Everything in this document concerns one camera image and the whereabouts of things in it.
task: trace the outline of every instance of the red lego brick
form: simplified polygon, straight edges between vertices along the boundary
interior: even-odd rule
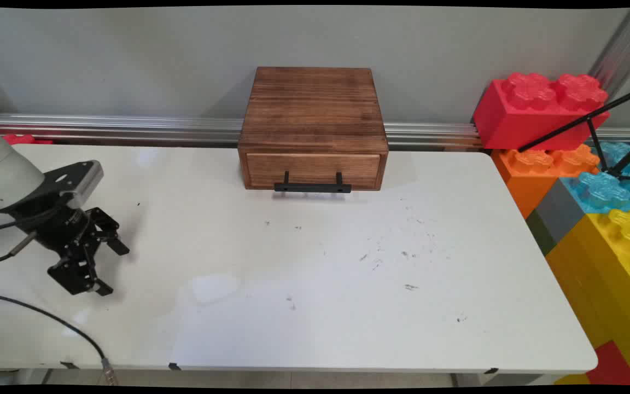
[[[9,145],[16,145],[16,144],[43,144],[43,145],[50,145],[50,144],[54,144],[55,143],[54,141],[50,141],[50,140],[36,140],[30,134],[27,134],[27,135],[7,134],[7,135],[2,135],[2,138],[5,139],[5,141],[7,141],[9,143]]]
[[[518,149],[601,107],[606,100],[607,93],[588,75],[564,74],[549,82],[539,74],[514,73],[505,80],[492,80],[473,120],[486,149]],[[608,112],[594,117],[594,127],[608,117]],[[590,128],[582,123],[532,149],[573,150],[588,136]]]
[[[587,372],[590,384],[630,386],[630,367],[614,341],[595,349],[597,368]]]

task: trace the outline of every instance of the wood grain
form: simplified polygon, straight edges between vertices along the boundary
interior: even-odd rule
[[[363,178],[352,183],[353,189],[378,190],[388,155],[388,141],[373,77],[370,69],[316,67],[259,67],[247,115],[238,143],[243,178],[248,189],[272,188],[267,185],[273,174],[283,170],[268,170],[263,165],[300,165],[292,160],[312,162],[312,157],[265,160],[250,154],[315,154],[333,160],[332,165],[315,160],[327,174],[308,177],[334,177],[333,166],[353,165],[352,176],[363,174],[362,164],[372,165]],[[333,154],[343,154],[337,159]],[[357,155],[375,155],[375,160],[361,160]],[[250,160],[260,160],[258,165]],[[253,171],[259,168],[259,175]]]
[[[254,189],[273,189],[283,182],[288,171],[290,183],[337,183],[342,181],[356,189],[374,189],[380,155],[325,154],[247,154],[247,166]]]

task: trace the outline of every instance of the orange lego brick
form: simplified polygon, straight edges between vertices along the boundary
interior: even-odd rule
[[[558,177],[577,177],[597,172],[599,158],[590,147],[575,150],[493,150],[491,155],[522,217],[527,219]]]

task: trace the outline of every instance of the metal frame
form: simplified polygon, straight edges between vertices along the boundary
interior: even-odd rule
[[[630,77],[630,11],[610,38],[589,74],[599,80],[610,97]]]
[[[391,150],[480,150],[471,123],[385,122]],[[76,117],[0,114],[0,134],[30,134],[69,144],[237,147],[242,119]],[[630,142],[630,128],[599,128],[600,140]]]

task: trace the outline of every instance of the cable connector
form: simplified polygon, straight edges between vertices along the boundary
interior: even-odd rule
[[[103,367],[103,376],[106,377],[106,383],[108,386],[119,386],[118,379],[116,379],[115,372],[113,371],[113,367],[110,366],[108,359],[101,359],[101,365]]]

